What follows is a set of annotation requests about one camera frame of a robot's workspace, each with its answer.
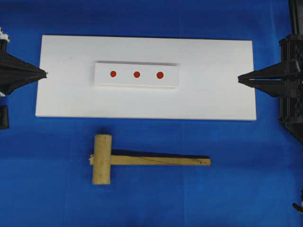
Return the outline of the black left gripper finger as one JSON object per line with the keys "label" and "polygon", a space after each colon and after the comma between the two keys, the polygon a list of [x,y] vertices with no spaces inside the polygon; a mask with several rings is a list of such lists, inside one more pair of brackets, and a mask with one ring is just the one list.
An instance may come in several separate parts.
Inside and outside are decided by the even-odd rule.
{"label": "black left gripper finger", "polygon": [[47,75],[44,70],[36,67],[35,65],[22,61],[21,59],[2,51],[0,52],[0,69],[6,71],[12,70],[20,72],[38,73],[43,76]]}
{"label": "black left gripper finger", "polygon": [[1,77],[0,78],[0,92],[4,95],[10,95],[14,90],[24,85],[34,83],[46,76],[33,77]]}

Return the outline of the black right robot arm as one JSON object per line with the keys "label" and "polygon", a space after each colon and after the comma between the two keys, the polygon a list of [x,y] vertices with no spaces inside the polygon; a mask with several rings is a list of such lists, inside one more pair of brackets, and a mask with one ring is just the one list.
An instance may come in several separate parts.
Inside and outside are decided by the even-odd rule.
{"label": "black right robot arm", "polygon": [[292,33],[279,42],[281,61],[238,76],[238,82],[280,99],[280,123],[303,140],[303,2],[289,1]]}

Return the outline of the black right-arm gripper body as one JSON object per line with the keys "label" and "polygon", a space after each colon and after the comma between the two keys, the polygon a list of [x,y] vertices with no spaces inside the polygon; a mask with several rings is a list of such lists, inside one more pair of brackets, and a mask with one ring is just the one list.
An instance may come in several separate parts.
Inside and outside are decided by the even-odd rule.
{"label": "black right-arm gripper body", "polygon": [[[303,62],[303,36],[288,35],[279,41],[281,62],[296,60]],[[280,98],[280,122],[300,142],[303,140],[303,74],[283,79],[295,91],[292,97]]]}

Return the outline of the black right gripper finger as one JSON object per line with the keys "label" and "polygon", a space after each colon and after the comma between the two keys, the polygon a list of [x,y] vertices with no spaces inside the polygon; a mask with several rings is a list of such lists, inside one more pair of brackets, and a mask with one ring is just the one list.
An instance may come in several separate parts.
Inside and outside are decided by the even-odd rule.
{"label": "black right gripper finger", "polygon": [[301,61],[282,61],[272,66],[238,76],[240,80],[251,79],[294,79],[301,74]]}
{"label": "black right gripper finger", "polygon": [[296,98],[299,96],[299,85],[295,81],[239,79],[238,82],[272,97]]}

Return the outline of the left-arm gripper body white black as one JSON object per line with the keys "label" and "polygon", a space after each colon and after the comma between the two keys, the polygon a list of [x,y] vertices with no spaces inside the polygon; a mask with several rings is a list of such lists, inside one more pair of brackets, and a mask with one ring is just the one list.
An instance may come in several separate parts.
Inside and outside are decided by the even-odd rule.
{"label": "left-arm gripper body white black", "polygon": [[0,28],[0,96],[5,96],[9,92],[9,68],[5,64],[7,57],[7,45],[10,41],[8,34],[3,33],[3,29]]}

